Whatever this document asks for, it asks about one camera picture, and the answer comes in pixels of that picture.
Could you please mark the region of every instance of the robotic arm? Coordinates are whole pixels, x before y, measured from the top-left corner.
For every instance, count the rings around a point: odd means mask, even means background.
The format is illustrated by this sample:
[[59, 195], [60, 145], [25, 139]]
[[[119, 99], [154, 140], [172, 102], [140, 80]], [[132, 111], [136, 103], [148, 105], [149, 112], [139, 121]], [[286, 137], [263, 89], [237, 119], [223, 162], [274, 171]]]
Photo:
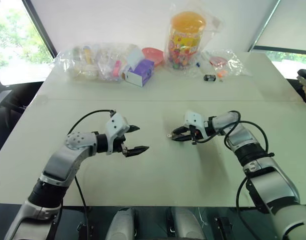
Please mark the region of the robotic arm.
[[261, 147], [242, 122], [245, 121], [240, 121], [236, 111], [208, 120], [188, 111], [184, 126], [175, 129], [169, 137], [179, 142], [192, 140], [195, 145], [215, 135], [226, 136], [227, 145], [243, 167], [246, 188], [256, 208], [270, 214], [279, 239], [306, 240], [306, 206], [300, 205], [295, 185], [274, 161], [273, 154]]
[[48, 240], [66, 190], [71, 185], [81, 163], [96, 153], [111, 155], [122, 152], [126, 157], [143, 153], [149, 147], [128, 149], [124, 134], [139, 130], [129, 125], [119, 113], [106, 123], [105, 134], [98, 132], [71, 133], [64, 145], [46, 164], [28, 199], [19, 209], [4, 240]]

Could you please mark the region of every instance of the pink bowl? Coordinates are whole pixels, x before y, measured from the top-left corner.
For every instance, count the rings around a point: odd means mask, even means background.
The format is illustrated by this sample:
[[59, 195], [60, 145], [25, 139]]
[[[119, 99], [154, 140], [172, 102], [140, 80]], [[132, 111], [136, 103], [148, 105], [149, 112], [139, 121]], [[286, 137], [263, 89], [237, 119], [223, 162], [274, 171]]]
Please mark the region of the pink bowl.
[[164, 59], [163, 51], [160, 51], [156, 48], [146, 47], [142, 49], [142, 52], [146, 59], [154, 62], [154, 66], [158, 66]]

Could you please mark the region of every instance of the clear plastic bag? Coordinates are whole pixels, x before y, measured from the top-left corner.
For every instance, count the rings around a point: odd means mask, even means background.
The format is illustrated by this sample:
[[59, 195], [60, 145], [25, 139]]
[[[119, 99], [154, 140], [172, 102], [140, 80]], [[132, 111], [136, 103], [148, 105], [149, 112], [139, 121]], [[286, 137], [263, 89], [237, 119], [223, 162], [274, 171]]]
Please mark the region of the clear plastic bag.
[[222, 27], [222, 21], [208, 13], [199, 0], [188, 1], [184, 8], [174, 5], [165, 44], [166, 65], [186, 73], [195, 65], [195, 55]]
[[220, 78], [229, 76], [251, 76], [249, 70], [245, 68], [243, 63], [230, 49], [204, 51], [202, 54], [206, 55], [206, 58], [214, 67], [217, 76]]
[[143, 59], [144, 55], [134, 44], [97, 43], [60, 52], [54, 63], [73, 79], [119, 82], [124, 71], [135, 68]]

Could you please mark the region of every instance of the purple tissue box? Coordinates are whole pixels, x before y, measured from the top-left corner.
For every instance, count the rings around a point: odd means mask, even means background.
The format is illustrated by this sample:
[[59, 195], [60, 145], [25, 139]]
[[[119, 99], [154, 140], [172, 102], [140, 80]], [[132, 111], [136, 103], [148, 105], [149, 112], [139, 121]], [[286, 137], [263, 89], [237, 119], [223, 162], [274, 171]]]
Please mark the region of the purple tissue box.
[[130, 70], [126, 73], [125, 80], [142, 87], [153, 75], [153, 73], [154, 62], [144, 59], [137, 65], [135, 70], [130, 68]]

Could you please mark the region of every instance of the orange lid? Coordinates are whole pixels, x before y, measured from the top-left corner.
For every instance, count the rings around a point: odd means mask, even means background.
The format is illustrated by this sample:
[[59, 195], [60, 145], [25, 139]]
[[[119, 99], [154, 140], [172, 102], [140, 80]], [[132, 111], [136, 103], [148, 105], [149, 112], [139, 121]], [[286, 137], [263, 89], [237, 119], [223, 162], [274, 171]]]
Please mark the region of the orange lid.
[[171, 23], [175, 30], [192, 34], [202, 31], [206, 26], [206, 20], [193, 11], [184, 11], [173, 16]]

